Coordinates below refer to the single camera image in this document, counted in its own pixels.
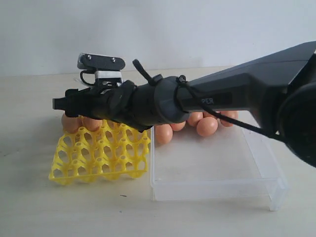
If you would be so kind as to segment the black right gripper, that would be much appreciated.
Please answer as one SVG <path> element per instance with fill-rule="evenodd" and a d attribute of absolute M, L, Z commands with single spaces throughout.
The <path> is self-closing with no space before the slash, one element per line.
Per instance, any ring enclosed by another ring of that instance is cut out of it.
<path fill-rule="evenodd" d="M 64 110 L 68 117 L 107 119 L 138 128 L 138 122 L 131 113 L 136 90 L 137 86 L 130 80 L 120 86 L 109 83 L 83 90 L 68 89 L 65 97 L 52 99 L 52 108 Z"/>

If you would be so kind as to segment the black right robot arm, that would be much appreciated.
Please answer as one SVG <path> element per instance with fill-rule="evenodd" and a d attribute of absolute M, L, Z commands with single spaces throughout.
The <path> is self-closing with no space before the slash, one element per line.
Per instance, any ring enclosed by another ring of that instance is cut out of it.
<path fill-rule="evenodd" d="M 93 74 L 86 89 L 68 89 L 52 107 L 68 117 L 109 119 L 144 131 L 180 123 L 191 112 L 213 116 L 283 142 L 305 163 L 316 164 L 316 43 L 288 49 L 188 81 L 184 75 L 122 80 L 123 59 L 82 53 L 77 67 Z"/>

